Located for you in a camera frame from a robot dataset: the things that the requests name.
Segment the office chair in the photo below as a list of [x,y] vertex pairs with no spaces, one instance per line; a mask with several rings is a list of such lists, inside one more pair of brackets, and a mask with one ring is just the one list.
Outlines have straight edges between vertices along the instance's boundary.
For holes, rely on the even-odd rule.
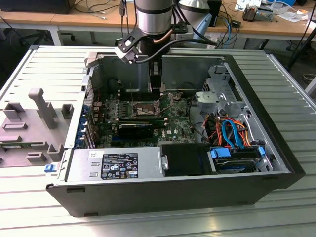
[[[74,34],[72,34],[72,33],[62,32],[61,35],[63,35],[63,36],[64,35],[71,36],[71,40],[72,41],[76,40]],[[49,31],[47,31],[47,30],[37,30],[37,33],[20,37],[19,38],[19,43],[20,43],[21,46],[24,46],[24,45],[26,45],[26,43],[24,41],[25,39],[35,38],[35,37],[37,37],[37,39],[33,43],[35,45],[38,44],[42,39],[44,39],[46,42],[48,42],[49,40],[53,41]]]

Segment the floor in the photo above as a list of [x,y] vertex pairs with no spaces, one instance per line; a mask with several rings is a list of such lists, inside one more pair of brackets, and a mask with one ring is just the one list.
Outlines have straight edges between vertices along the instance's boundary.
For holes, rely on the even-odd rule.
[[[18,30],[18,34],[24,36],[32,34],[34,30]],[[76,36],[76,41],[71,41],[70,36],[63,36],[64,45],[76,46],[114,46],[114,41],[120,38],[120,33],[103,33],[96,32],[97,44],[92,44],[89,32],[73,32]],[[19,36],[13,30],[7,33],[7,39],[0,41],[0,87],[2,87],[7,78],[14,71],[19,61],[28,50],[28,46],[21,46],[19,44]],[[35,39],[27,39],[29,44],[32,44]],[[41,41],[41,45],[52,45],[52,42]],[[241,49],[242,44],[236,43],[235,49]],[[280,63],[287,65],[292,52],[287,51],[288,44],[284,40],[270,40],[266,45],[265,50],[272,53]],[[305,88],[308,81],[303,80],[303,74],[316,74],[316,56],[314,58],[300,58],[293,66],[290,73],[298,81],[298,83]]]

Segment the black component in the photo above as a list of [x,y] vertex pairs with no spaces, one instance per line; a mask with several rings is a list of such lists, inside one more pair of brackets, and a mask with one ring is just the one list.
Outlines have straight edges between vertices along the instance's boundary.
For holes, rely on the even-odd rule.
[[233,79],[230,78],[230,80],[228,81],[228,85],[231,88],[234,96],[236,97],[237,101],[243,101],[243,99],[241,98],[239,92],[236,89],[236,85],[235,82],[233,81]]
[[250,145],[259,145],[259,146],[264,146],[266,144],[265,141],[262,141],[262,140],[258,140],[258,141],[251,141],[250,142]]
[[127,119],[124,119],[124,118],[121,118],[118,122],[119,124],[151,124],[154,126],[154,128],[164,128],[164,118],[157,118],[157,117],[154,117],[154,118],[135,118],[135,119],[130,119],[130,118],[127,118]]
[[150,87],[153,92],[159,93],[161,87],[162,58],[157,57],[149,61]]
[[218,19],[219,10],[221,8],[222,0],[208,0],[207,4],[209,5],[209,13],[212,15],[209,26],[215,27]]
[[[214,114],[211,114],[208,121],[205,123],[207,137],[210,137],[216,131],[216,120]],[[213,136],[212,141],[217,139],[217,134]]]
[[75,0],[1,0],[2,11],[36,11],[68,14]]
[[154,126],[151,124],[121,124],[118,127],[120,138],[145,139],[154,135]]
[[139,28],[136,28],[121,41],[121,43],[118,45],[118,48],[123,53],[127,53],[132,47],[135,47],[140,40],[144,39],[147,36],[148,34],[145,34]]
[[277,160],[276,156],[274,154],[269,155],[270,162],[273,162],[274,160]]
[[227,112],[226,112],[225,110],[221,109],[221,110],[219,111],[219,115],[220,115],[220,116],[227,116]]
[[239,28],[240,25],[241,25],[241,22],[240,21],[236,21],[236,20],[232,20],[231,25],[234,28]]
[[171,25],[174,34],[185,34],[188,32],[188,26],[184,21],[179,21],[177,24]]
[[121,17],[125,16],[125,5],[124,5],[123,0],[121,0],[119,4],[119,15]]
[[[153,93],[147,93],[147,92],[136,92],[133,93],[133,100],[134,101],[154,101],[159,99],[160,93],[157,91],[154,91]],[[132,95],[130,92],[122,92],[120,94],[120,100],[121,101],[132,101]]]
[[165,176],[209,175],[211,166],[208,146],[202,144],[165,144],[162,155],[167,156],[169,169]]
[[300,6],[304,6],[307,2],[307,0],[296,0],[295,1],[297,4],[299,4]]

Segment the wooden table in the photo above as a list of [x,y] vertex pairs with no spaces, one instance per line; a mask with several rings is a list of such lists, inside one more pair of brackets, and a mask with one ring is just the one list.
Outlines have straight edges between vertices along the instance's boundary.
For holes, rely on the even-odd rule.
[[[240,31],[238,34],[242,35],[244,38],[258,38],[258,39],[276,39],[276,40],[300,40],[306,29],[306,21],[299,21],[296,23],[287,21],[281,17],[274,16],[272,22],[266,21],[254,21],[248,22],[243,21],[242,11],[235,10],[236,0],[224,0],[223,4],[229,15],[232,16],[233,20],[241,22]],[[315,2],[308,1],[304,6],[311,11]],[[224,25],[223,20],[219,19],[216,27],[209,28],[210,32],[225,32],[227,27]],[[311,29],[307,30],[306,36],[312,32]]]
[[[105,0],[89,0],[89,6],[104,3]],[[242,20],[242,12],[235,11],[236,0],[224,0],[224,6],[233,19],[241,22],[241,28],[238,34],[239,38],[257,38],[257,39],[277,39],[277,40],[300,40],[302,37],[306,21],[292,23],[278,16],[274,16],[272,22],[246,22]],[[94,7],[94,11],[102,10],[107,7],[119,4],[119,0],[111,1],[107,5]],[[128,3],[129,27],[135,23],[134,5]],[[314,1],[309,1],[305,7],[313,7]],[[85,2],[80,3],[77,8],[87,11]],[[101,19],[89,13],[81,13],[72,9],[68,15],[52,13],[30,13],[30,12],[1,12],[3,17],[12,27],[23,29],[44,29],[52,34],[55,45],[63,45],[60,31],[89,31],[89,32],[120,32],[119,7],[105,11],[106,14],[100,14],[107,19]],[[8,25],[0,19],[0,28],[8,28]],[[222,36],[227,30],[223,20],[219,19],[216,27],[208,28],[207,34]],[[123,31],[127,32],[126,18],[124,18]]]

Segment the black cable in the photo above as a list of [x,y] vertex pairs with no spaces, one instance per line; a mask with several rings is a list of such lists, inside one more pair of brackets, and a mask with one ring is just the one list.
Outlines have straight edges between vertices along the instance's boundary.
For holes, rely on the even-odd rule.
[[193,124],[193,127],[198,125],[198,124],[203,124],[203,122],[196,122],[195,124]]
[[208,45],[217,45],[217,43],[210,41],[207,42],[205,40],[200,40],[200,39],[176,39],[174,41],[169,42],[165,46],[163,46],[160,50],[158,50],[156,53],[154,53],[152,56],[144,59],[144,60],[134,60],[134,63],[147,63],[148,61],[152,60],[153,58],[156,58],[162,51],[164,51],[167,47],[175,44],[175,43],[181,43],[181,42],[193,42],[193,43],[201,43],[201,44],[208,44]]
[[136,2],[134,0],[134,11],[135,11],[135,25],[134,25],[134,28],[133,30],[136,28],[137,26],[137,10],[136,10]]
[[23,36],[21,36],[6,20],[3,19],[2,16],[0,16],[0,18],[1,18],[2,21],[4,21],[4,23],[6,23],[28,46],[31,46],[31,45],[23,38]]
[[189,120],[190,126],[191,126],[192,129],[193,129],[195,132],[197,132],[208,144],[211,145],[211,143],[208,141],[208,138],[205,137],[202,133],[200,133],[200,131],[198,131],[198,130],[194,127],[196,124],[195,124],[195,125],[192,125],[192,122],[191,122],[191,119],[190,119],[190,110],[191,110],[191,106],[192,106],[192,102],[193,102],[194,98],[195,98],[195,96],[192,97],[192,100],[191,100],[191,102],[190,102],[190,106],[189,106],[189,109],[188,109],[188,120]]
[[173,11],[176,13],[176,15],[177,15],[177,17],[179,18],[179,20],[182,20],[182,18],[181,18],[181,16],[180,16],[179,12],[177,11],[177,8],[176,8],[175,5],[172,5],[172,9],[173,9]]
[[90,7],[88,8],[88,10],[91,11],[91,9],[92,9],[93,7],[95,7],[95,6],[103,6],[103,5],[106,5],[106,4],[108,4],[110,1],[111,1],[111,0],[108,0],[106,3],[101,3],[101,4],[92,5],[92,6],[90,6]]
[[306,32],[307,32],[307,30],[308,30],[308,28],[309,28],[309,26],[310,26],[310,23],[311,23],[311,21],[312,21],[313,15],[314,15],[315,7],[316,7],[316,1],[315,1],[313,10],[312,10],[311,18],[310,18],[310,20],[309,20],[309,22],[308,22],[308,25],[307,25],[307,27],[306,27],[306,29],[305,29],[305,32],[304,32],[304,34],[303,34],[301,40],[299,41],[299,43],[297,44],[295,50],[294,50],[293,53],[292,53],[292,56],[291,56],[291,58],[290,58],[290,62],[292,61],[292,59],[293,59],[293,57],[294,57],[294,55],[295,55],[295,53],[296,53],[296,51],[297,51],[299,45],[301,44],[301,42],[303,41],[303,39],[304,39],[304,37],[305,37],[305,35],[306,35]]
[[129,34],[129,24],[128,24],[127,2],[126,2],[126,0],[123,0],[123,1],[124,1],[125,11],[126,11],[127,33]]
[[172,8],[172,17],[173,17],[173,25],[177,24],[177,17],[173,8]]
[[120,17],[120,32],[122,33],[122,38],[124,38],[124,34],[123,34],[123,17]]
[[182,85],[184,85],[184,84],[188,84],[188,85],[192,86],[195,90],[198,90],[197,87],[196,87],[195,85],[193,85],[193,83],[191,83],[191,82],[189,82],[189,81],[185,81],[185,82],[183,82],[183,83],[181,83],[181,84],[178,85],[178,87],[177,87],[177,92],[178,92],[179,90],[181,90],[181,89],[180,89],[180,86],[182,86]]
[[[187,18],[185,17],[184,13],[182,12],[181,8],[179,7],[179,5],[176,5],[176,10],[178,10],[182,16],[182,19],[186,22],[187,25],[190,25],[189,21],[187,20]],[[207,37],[205,37],[204,35],[202,35],[200,32],[198,32],[193,26],[192,26],[192,30],[194,33],[196,33],[199,37],[201,37],[203,40],[207,41],[207,42],[212,42],[213,44],[209,44],[209,45],[217,45],[217,43],[211,41],[210,39],[208,39]]]
[[120,32],[122,33],[122,38],[124,38],[124,34],[123,34],[123,18],[124,18],[124,15],[125,15],[125,3],[124,3],[124,0],[120,1],[119,14],[120,14]]
[[99,11],[81,11],[81,10],[78,10],[77,9],[77,5],[79,4],[79,3],[81,3],[81,2],[83,2],[83,1],[85,1],[85,0],[80,0],[79,2],[77,2],[76,4],[75,4],[75,10],[77,10],[78,12],[82,12],[82,13],[96,13],[96,12],[101,12],[101,11],[106,11],[106,10],[109,10],[109,9],[112,9],[112,8],[114,8],[114,7],[117,7],[117,6],[119,6],[119,5],[115,5],[115,6],[110,6],[110,7],[108,7],[108,8],[105,8],[105,9],[102,9],[102,10],[99,10]]

